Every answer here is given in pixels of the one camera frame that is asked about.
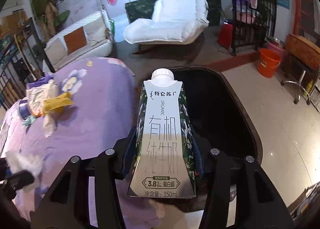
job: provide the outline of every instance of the black trash bin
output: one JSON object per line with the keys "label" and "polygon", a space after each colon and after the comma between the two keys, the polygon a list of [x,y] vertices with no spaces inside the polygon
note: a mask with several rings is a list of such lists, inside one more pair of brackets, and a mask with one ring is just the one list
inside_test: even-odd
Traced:
{"label": "black trash bin", "polygon": [[[260,137],[227,79],[221,73],[204,67],[169,69],[175,80],[183,82],[190,122],[195,132],[206,138],[212,148],[236,158],[251,155],[261,164]],[[201,210],[206,201],[207,184],[205,179],[196,178],[197,197],[194,199],[154,200],[173,204],[183,212]]]}

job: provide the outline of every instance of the cardboard box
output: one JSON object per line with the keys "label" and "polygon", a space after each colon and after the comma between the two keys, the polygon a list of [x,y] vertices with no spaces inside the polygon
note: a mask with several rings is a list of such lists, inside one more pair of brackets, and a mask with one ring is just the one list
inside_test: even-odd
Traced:
{"label": "cardboard box", "polygon": [[10,16],[2,18],[1,32],[2,35],[8,33],[14,35],[18,32],[19,28],[27,21],[26,13],[23,10],[14,12]]}

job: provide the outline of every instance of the blue container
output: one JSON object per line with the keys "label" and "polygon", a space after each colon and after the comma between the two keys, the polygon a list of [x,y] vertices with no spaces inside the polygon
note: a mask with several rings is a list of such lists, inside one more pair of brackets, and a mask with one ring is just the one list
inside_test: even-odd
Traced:
{"label": "blue container", "polygon": [[20,119],[26,120],[31,114],[28,108],[28,100],[20,100],[17,103],[17,112]]}

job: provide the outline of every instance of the metal stool leg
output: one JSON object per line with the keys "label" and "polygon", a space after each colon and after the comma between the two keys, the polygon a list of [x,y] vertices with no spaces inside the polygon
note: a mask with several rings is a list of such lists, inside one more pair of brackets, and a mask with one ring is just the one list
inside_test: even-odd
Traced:
{"label": "metal stool leg", "polygon": [[282,86],[284,86],[286,83],[293,83],[299,87],[299,95],[293,101],[295,104],[298,104],[298,102],[300,101],[300,98],[301,98],[300,91],[302,89],[307,94],[307,97],[308,97],[307,104],[310,105],[310,94],[306,91],[306,89],[301,84],[305,74],[306,74],[306,71],[303,70],[298,82],[293,82],[293,81],[282,81],[281,82]]}

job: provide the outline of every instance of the milk carton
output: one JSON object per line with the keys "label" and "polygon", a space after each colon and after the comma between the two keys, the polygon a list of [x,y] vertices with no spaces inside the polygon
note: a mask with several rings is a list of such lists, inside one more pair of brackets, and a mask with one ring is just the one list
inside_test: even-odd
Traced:
{"label": "milk carton", "polygon": [[129,196],[193,198],[195,163],[183,83],[168,69],[144,81]]}

